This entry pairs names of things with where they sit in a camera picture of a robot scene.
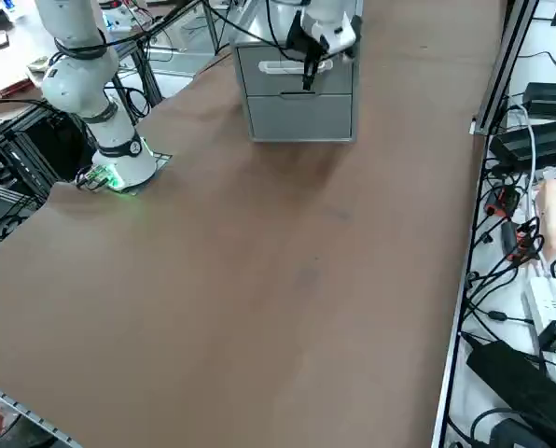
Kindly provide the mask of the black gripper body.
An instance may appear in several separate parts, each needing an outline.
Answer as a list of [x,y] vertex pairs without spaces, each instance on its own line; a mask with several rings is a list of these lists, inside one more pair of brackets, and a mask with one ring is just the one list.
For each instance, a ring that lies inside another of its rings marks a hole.
[[300,52],[306,60],[319,61],[327,54],[326,48],[308,35],[302,27],[302,10],[298,10],[286,37],[286,47]]

